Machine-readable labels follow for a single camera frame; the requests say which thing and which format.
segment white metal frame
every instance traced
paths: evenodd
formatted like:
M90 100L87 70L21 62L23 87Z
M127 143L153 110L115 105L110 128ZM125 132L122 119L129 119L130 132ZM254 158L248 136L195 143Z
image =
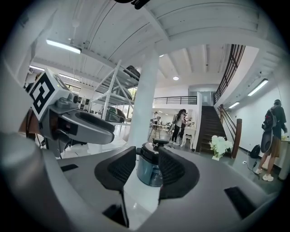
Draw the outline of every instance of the white metal frame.
M120 88L121 91L123 92L124 96L125 96L125 99L126 101L128 102L128 104L132 107L132 109L134 109L132 103L131 103L131 100L128 98L127 94L125 93L124 91L124 88L123 86L121 85L120 81L118 80L118 72L121 71L123 72L123 69L125 69L123 66L121 66L121 62L122 60L119 60L117 66L111 71L108 73L108 75L94 88L94 93L95 91L109 78L111 77L112 73L113 73L113 77L111 79L111 83L110 83L110 86L109 86L109 89L107 92L103 93L102 95L100 95L99 97L95 98L95 99L91 99L91 102L90 102L90 107L89 107L89 110L91 111L91 108L92 108L92 104L93 102L96 102L98 101L99 99L101 98L104 98L106 97L106 100L105 100L105 104L104 104L104 111L103 111L103 115L102 115L102 119L105 120L106 118L106 113L107 113L107 109L108 109L108 106L109 106L109 101L110 101L110 97L111 96L114 96L115 98L119 98L119 99L124 99L123 97L117 95L117 94L114 94L112 93L112 90L115 90L115 89L118 89ZM132 76L136 77L137 79L139 79L135 74L131 73L129 70L126 69L127 72L129 72ZM114 87L114 83L115 81L117 82L118 86L117 87Z

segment staircase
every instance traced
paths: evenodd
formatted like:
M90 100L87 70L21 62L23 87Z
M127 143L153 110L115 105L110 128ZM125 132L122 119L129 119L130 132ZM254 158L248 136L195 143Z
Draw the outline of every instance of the staircase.
M213 135L226 137L225 131L213 106L202 107L202 120L204 130L203 134L200 135L202 136L200 151L214 154L213 150L210 150L208 143L211 141Z

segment wooden post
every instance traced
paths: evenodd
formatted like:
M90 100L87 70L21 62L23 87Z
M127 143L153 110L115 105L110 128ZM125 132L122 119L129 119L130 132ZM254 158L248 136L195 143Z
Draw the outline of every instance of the wooden post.
M241 140L241 134L242 134L242 119L238 118L236 136L235 136L234 146L232 148L232 158L235 158L237 156L237 151L239 149L240 140Z
M222 116L223 104L221 104L220 109L221 109L221 111L220 111L220 113L221 113L221 123L223 125L223 116Z

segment brown shorts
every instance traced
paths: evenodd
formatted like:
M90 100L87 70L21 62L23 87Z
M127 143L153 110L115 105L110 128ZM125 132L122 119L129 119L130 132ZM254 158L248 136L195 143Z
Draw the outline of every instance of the brown shorts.
M273 136L271 147L265 154L266 155L271 154L271 157L279 157L280 147L281 147L281 140L277 138L276 136Z

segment shelving rack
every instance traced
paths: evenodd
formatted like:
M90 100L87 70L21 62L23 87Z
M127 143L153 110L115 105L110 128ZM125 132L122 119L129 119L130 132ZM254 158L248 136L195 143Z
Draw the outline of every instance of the shelving rack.
M130 105L133 109L134 101L130 100L125 93L125 89L136 87L139 83L139 77L131 73L128 69L121 66L119 60L115 69L113 69L95 88L94 92L102 93L101 96L93 99L91 104L98 103L104 105L102 119L106 118L108 106Z

